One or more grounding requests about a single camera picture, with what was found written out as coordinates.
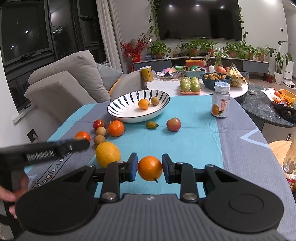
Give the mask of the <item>person left hand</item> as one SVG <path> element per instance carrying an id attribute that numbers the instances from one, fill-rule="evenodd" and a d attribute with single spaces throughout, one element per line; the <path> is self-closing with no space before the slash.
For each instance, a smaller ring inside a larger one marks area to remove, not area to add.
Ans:
<path id="1" fill-rule="evenodd" d="M 2 201 L 15 203 L 21 196 L 29 191 L 29 178 L 26 174 L 20 180 L 20 188 L 16 191 L 9 191 L 1 186 L 0 197 Z"/>

